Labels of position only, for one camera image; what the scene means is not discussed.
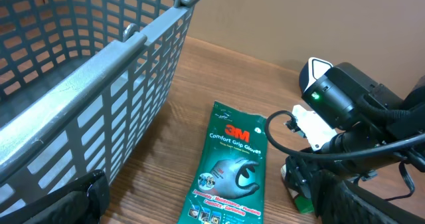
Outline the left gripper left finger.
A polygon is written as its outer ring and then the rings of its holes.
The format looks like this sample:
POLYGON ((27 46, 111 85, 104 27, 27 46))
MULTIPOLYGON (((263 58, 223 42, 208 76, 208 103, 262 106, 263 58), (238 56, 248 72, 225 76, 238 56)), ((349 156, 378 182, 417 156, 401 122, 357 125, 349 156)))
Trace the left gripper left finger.
POLYGON ((1 218, 2 223, 99 223, 110 204, 104 171, 96 169, 1 218))

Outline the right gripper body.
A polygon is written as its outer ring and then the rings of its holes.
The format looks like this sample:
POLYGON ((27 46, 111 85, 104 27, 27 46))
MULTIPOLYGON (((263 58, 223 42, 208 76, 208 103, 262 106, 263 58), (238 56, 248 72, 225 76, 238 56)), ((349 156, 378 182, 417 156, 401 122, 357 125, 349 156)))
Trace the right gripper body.
POLYGON ((329 201, 331 186, 327 180, 316 173, 322 169, 330 169, 332 162, 301 158, 299 156, 288 156, 286 158, 285 184, 297 191, 302 196, 312 201, 329 201))

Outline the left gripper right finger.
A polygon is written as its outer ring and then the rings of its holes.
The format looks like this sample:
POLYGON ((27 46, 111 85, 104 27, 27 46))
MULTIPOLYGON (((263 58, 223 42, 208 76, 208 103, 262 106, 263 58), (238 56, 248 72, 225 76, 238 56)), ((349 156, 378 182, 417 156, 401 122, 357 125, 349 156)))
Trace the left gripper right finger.
POLYGON ((313 174, 311 202, 323 223, 424 224, 409 213, 327 170, 313 174))

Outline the green 3M gloves package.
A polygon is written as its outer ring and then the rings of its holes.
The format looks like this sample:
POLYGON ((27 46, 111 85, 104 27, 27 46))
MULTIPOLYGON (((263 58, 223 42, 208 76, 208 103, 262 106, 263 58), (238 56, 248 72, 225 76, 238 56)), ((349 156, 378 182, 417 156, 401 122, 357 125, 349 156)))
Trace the green 3M gloves package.
POLYGON ((266 119, 215 102, 179 223, 264 222, 266 119))

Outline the white barcode scanner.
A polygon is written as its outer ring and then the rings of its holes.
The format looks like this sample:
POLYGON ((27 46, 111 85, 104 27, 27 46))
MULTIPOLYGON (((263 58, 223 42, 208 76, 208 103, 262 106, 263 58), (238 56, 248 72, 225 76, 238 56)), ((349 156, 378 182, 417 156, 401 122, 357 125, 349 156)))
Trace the white barcode scanner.
POLYGON ((299 73, 299 87, 303 94, 316 80, 322 77, 333 64, 316 57, 310 57, 299 73))

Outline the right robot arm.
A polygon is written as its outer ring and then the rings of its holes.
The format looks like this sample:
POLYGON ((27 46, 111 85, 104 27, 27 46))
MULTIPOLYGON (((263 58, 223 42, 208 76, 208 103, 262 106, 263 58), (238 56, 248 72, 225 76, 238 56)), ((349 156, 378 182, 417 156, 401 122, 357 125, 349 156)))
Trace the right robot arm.
POLYGON ((294 106, 286 125, 308 140, 305 153, 327 159, 287 158, 282 177, 292 195, 310 198, 310 178, 321 169, 358 183, 397 163, 411 196, 415 184, 405 166, 424 171, 424 143, 387 153, 374 150, 424 132, 424 87, 403 100, 348 62, 323 70, 317 59, 303 68, 299 81, 311 109, 294 106))

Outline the grey plastic shopping basket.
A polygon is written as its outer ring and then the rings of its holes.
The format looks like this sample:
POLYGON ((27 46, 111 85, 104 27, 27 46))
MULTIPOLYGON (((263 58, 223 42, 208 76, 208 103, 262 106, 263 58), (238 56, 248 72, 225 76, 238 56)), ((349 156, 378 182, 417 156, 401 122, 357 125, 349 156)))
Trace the grey plastic shopping basket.
POLYGON ((1 0, 1 215, 100 171, 163 107, 200 0, 1 0))

